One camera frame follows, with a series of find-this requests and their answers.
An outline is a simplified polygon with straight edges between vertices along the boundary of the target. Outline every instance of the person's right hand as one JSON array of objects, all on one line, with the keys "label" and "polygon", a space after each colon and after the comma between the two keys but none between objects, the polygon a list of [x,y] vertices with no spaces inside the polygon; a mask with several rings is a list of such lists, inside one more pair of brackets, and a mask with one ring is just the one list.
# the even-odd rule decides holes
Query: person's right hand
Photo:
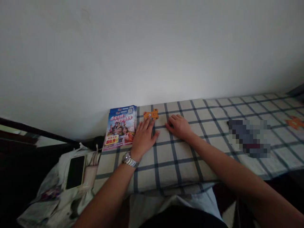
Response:
[{"label": "person's right hand", "polygon": [[188,141],[195,135],[188,121],[181,115],[169,117],[168,123],[165,123],[165,126],[173,135],[184,141]]}]

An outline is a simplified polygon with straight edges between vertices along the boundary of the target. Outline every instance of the orange sticker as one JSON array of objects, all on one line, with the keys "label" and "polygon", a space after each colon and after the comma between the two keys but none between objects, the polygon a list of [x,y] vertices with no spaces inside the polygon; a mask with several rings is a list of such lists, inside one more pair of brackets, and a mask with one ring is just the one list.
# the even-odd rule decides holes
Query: orange sticker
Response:
[{"label": "orange sticker", "polygon": [[143,117],[144,118],[151,117],[151,118],[154,118],[154,119],[158,119],[158,109],[153,109],[152,112],[144,112]]},{"label": "orange sticker", "polygon": [[285,121],[293,129],[298,130],[299,127],[304,127],[304,123],[298,117],[291,116],[291,119],[292,120],[285,120]]}]

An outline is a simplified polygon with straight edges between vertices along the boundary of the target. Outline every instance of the plaid bedsheet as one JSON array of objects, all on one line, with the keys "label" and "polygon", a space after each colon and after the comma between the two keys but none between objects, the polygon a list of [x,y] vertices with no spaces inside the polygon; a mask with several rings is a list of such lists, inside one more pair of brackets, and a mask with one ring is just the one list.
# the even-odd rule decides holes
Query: plaid bedsheet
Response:
[{"label": "plaid bedsheet", "polygon": [[[137,108],[137,121],[143,112],[157,108],[160,131],[156,144],[144,155],[128,187],[128,194],[151,192],[162,195],[198,193],[218,178],[188,144],[167,131],[165,122],[172,114],[185,117],[192,130],[264,180],[290,170],[304,168],[304,130],[285,122],[296,116],[304,119],[304,104],[286,94],[266,94],[224,99],[195,99]],[[268,143],[270,158],[251,158],[228,142],[227,120],[267,120],[271,126]],[[121,163],[130,146],[102,152],[94,191],[98,191]]]}]

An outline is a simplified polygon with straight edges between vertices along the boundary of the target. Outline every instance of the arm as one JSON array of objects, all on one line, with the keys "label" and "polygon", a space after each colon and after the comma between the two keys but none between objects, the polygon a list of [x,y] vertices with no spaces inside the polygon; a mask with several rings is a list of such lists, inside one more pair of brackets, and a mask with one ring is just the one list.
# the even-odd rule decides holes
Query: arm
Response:
[{"label": "arm", "polygon": [[[139,123],[130,153],[133,160],[139,162],[156,142],[159,132],[151,138],[154,122],[155,120],[150,123],[148,118],[143,123]],[[124,163],[120,164],[81,213],[74,228],[109,227],[120,209],[134,171],[135,168]]]},{"label": "arm", "polygon": [[196,150],[219,179],[248,205],[262,227],[304,227],[304,216],[296,208],[245,166],[194,134],[182,116],[172,115],[166,127]]}]

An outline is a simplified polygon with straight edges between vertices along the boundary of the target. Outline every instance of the silver watch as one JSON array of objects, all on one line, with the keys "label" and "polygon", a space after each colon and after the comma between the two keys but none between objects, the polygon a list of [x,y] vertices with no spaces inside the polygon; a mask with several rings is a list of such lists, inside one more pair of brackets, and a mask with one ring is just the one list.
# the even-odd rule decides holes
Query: silver watch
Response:
[{"label": "silver watch", "polygon": [[124,156],[123,156],[123,163],[126,163],[129,166],[132,166],[134,168],[137,168],[139,166],[139,162],[134,161],[131,157],[130,157],[130,151],[127,151]]}]

